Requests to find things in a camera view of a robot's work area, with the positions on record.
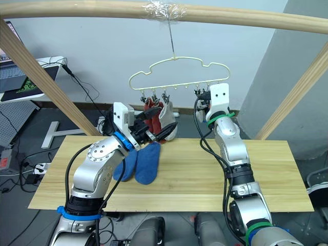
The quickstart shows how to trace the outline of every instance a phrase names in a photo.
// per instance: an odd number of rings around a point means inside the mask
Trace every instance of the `pegboard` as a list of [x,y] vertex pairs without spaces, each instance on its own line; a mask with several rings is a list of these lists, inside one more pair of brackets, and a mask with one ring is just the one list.
[[[0,104],[0,111],[10,119],[17,131],[27,121],[34,109],[39,108],[28,100]],[[13,129],[7,119],[0,114],[0,145],[5,148],[9,147],[11,140],[16,134],[15,129]]]

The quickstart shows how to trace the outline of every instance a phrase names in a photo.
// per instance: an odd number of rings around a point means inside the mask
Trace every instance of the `green band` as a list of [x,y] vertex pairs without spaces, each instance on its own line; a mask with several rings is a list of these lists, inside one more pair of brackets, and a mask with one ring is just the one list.
[[249,237],[250,237],[250,233],[260,227],[272,227],[272,224],[270,222],[258,222],[252,226],[250,226],[247,229],[246,235],[245,235],[245,240],[246,240],[246,246],[249,246]]
[[209,122],[207,122],[207,126],[209,126],[210,124],[212,124],[213,122],[215,122],[217,119],[220,119],[220,118],[222,118],[222,117],[232,117],[232,116],[234,116],[235,115],[235,113],[234,112],[232,112],[231,114],[221,114],[221,115],[219,115],[219,116],[216,116],[216,117],[214,117],[213,119],[211,119]]

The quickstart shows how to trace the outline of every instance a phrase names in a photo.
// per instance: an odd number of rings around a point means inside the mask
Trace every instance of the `wooden frame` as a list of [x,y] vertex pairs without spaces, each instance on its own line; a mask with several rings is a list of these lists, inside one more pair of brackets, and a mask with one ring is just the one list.
[[[1,18],[25,17],[116,17],[152,18],[145,11],[149,2],[119,1],[58,1],[0,4]],[[219,23],[287,29],[328,34],[328,19],[296,14],[275,13],[258,10],[220,8],[196,5],[178,5],[183,22]],[[36,83],[36,85],[87,135],[99,135],[92,124],[67,98],[64,92],[48,76],[33,56],[1,20],[0,47]],[[280,122],[291,112],[307,91],[328,68],[328,43],[302,75],[294,88],[283,100],[270,119],[257,134],[256,139],[266,139]]]

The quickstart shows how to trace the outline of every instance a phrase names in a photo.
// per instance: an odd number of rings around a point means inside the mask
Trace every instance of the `blue sock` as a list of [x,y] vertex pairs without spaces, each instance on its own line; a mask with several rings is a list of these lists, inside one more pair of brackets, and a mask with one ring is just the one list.
[[[121,181],[127,181],[133,174],[135,164],[137,162],[137,152],[135,150],[129,152],[129,155],[125,158],[125,172]],[[118,180],[123,171],[123,162],[121,162],[114,170],[113,177]]]
[[153,142],[138,152],[135,180],[143,185],[153,182],[157,176],[160,144]]

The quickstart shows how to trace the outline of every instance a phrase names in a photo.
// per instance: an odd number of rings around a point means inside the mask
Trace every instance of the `white desk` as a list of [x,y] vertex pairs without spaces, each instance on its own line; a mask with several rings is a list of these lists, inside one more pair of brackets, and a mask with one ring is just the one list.
[[[44,64],[47,63],[54,63],[54,62],[58,62],[61,64],[64,64],[64,57],[63,56],[52,56],[52,57],[45,57],[45,58],[39,58],[37,59],[37,61],[39,62],[39,64],[42,66]],[[43,66],[43,68],[49,68],[49,67],[55,67],[55,66],[59,66],[59,69],[57,71],[56,76],[58,75],[59,71],[61,70],[61,65],[55,63],[55,64],[48,64],[46,66]],[[0,93],[0,99],[4,96],[4,93]],[[12,100],[8,100],[8,101],[0,101],[0,104],[5,104],[5,103],[11,103],[14,101],[23,101],[23,100],[42,100],[42,98],[40,97],[46,97],[44,93],[41,94],[36,94],[36,95],[32,95],[32,96],[25,96],[25,97],[21,97],[21,98],[16,98],[16,99],[12,99]]]

